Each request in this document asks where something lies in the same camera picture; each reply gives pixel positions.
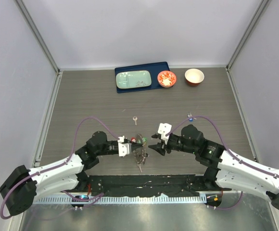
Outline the metal key organizer with rings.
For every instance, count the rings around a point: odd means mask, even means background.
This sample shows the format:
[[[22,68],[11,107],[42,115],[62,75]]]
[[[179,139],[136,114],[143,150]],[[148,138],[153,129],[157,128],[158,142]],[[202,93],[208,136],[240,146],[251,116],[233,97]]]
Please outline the metal key organizer with rings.
[[[138,133],[131,140],[135,143],[141,143],[144,145],[142,150],[138,149],[138,150],[132,152],[134,154],[136,165],[139,168],[140,172],[142,173],[142,166],[145,164],[146,158],[149,156],[146,153],[147,139]]]

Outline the silver key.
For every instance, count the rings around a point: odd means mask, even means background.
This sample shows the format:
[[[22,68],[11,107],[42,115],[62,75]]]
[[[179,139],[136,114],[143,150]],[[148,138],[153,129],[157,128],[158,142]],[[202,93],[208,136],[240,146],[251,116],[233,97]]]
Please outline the silver key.
[[[133,121],[134,121],[135,125],[137,125],[137,120],[138,120],[138,118],[136,116],[134,116]]]

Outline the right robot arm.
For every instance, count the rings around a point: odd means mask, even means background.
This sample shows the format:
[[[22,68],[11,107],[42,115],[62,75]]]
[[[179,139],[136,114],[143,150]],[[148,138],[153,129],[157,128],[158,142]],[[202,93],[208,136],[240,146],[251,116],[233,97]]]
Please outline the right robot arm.
[[[194,154],[196,161],[207,167],[203,185],[246,192],[267,200],[279,210],[279,169],[242,157],[203,136],[194,125],[185,126],[181,135],[170,133],[172,126],[161,123],[152,137],[160,142],[149,145],[161,155],[171,151]]]

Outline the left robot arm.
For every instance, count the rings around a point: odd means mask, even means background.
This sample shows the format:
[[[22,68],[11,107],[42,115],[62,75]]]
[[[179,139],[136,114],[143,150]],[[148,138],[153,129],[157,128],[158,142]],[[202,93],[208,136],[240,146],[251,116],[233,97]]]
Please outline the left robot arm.
[[[16,167],[0,186],[3,198],[1,218],[8,219],[3,213],[4,208],[13,217],[48,195],[73,189],[83,192],[88,186],[85,171],[99,163],[99,156],[116,154],[124,157],[141,147],[141,142],[129,140],[125,136],[110,141],[105,132],[97,131],[84,146],[62,160],[43,167]]]

